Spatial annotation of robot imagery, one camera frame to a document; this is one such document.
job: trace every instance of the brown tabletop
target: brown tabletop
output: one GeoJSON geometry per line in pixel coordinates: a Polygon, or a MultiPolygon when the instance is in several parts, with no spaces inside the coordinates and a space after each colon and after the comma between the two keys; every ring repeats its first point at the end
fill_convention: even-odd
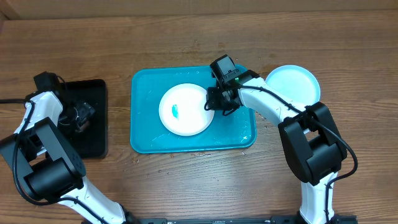
{"type": "MultiPolygon", "coordinates": [[[[398,11],[6,21],[0,34],[0,98],[35,91],[32,77],[101,78],[109,91],[109,153],[86,160],[88,178],[137,217],[221,218],[295,214],[300,181],[277,128],[257,114],[249,149],[143,155],[129,143],[131,78],[143,68],[208,65],[224,54],[265,77],[301,65],[318,78],[322,102],[355,150],[359,169],[335,184],[333,208],[360,223],[398,219],[398,11]]],[[[0,106],[0,139],[22,120],[0,106]]],[[[350,156],[340,174],[352,168],[350,156]]],[[[60,205],[18,195],[0,159],[0,223],[78,223],[60,205]]]]}

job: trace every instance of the small blue mark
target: small blue mark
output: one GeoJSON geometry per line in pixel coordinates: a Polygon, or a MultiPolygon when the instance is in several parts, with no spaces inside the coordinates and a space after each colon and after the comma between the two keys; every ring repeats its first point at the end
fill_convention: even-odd
{"type": "Polygon", "coordinates": [[[178,119],[178,107],[177,105],[173,105],[173,116],[178,119]]]}

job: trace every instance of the wooden surface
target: wooden surface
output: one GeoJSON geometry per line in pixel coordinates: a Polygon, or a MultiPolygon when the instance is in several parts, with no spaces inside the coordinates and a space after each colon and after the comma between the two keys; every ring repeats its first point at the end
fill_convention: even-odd
{"type": "MultiPolygon", "coordinates": [[[[5,21],[0,98],[32,93],[32,77],[45,70],[67,81],[104,79],[109,154],[85,161],[87,176],[137,217],[286,215],[299,209],[300,182],[276,127],[256,115],[257,141],[244,151],[140,155],[129,144],[130,81],[143,68],[208,65],[223,54],[264,77],[276,65],[301,65],[318,78],[322,102],[359,160],[358,172],[335,185],[335,211],[360,223],[396,223],[397,48],[397,11],[5,21]]],[[[23,114],[21,105],[0,107],[0,138],[23,114]]],[[[347,158],[340,173],[352,165],[347,158]]],[[[23,201],[3,158],[0,180],[1,223],[81,220],[58,205],[23,201]]]]}
{"type": "Polygon", "coordinates": [[[398,0],[0,0],[10,19],[398,9],[398,0]]]}

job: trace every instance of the teal rectangular tray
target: teal rectangular tray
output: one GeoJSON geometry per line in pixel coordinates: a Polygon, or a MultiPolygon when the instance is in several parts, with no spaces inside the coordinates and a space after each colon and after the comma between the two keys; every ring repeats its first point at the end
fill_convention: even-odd
{"type": "MultiPolygon", "coordinates": [[[[241,65],[237,69],[244,72],[241,65]]],[[[167,90],[175,85],[192,83],[207,90],[215,86],[209,66],[144,69],[131,81],[131,147],[142,154],[165,152],[238,149],[251,146],[257,137],[254,111],[240,107],[223,116],[215,111],[211,124],[194,136],[171,133],[159,118],[159,103],[167,90]]]]}

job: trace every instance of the white round plate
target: white round plate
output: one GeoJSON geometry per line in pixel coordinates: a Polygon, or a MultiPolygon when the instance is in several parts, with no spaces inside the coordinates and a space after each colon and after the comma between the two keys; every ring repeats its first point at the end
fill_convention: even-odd
{"type": "Polygon", "coordinates": [[[266,83],[281,94],[305,105],[313,105],[321,98],[318,80],[310,71],[300,66],[278,67],[268,75],[266,83]]]}
{"type": "Polygon", "coordinates": [[[174,134],[191,136],[205,130],[214,117],[214,111],[205,111],[207,91],[186,83],[169,89],[159,104],[163,125],[174,134]]]}

